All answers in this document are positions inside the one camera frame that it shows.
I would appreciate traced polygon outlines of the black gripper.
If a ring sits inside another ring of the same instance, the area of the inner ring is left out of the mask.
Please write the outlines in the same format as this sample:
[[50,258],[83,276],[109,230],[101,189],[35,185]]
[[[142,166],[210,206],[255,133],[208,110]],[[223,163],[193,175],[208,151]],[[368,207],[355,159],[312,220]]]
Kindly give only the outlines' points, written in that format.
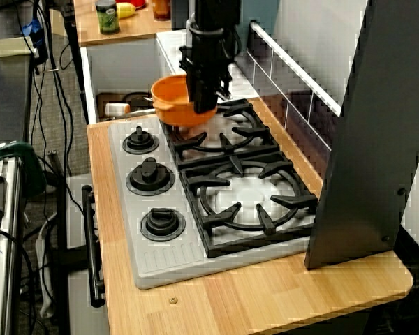
[[189,101],[195,112],[206,112],[216,107],[217,97],[230,96],[232,77],[228,66],[233,56],[228,52],[227,34],[223,29],[202,31],[190,29],[191,44],[179,51],[179,67],[186,72]]

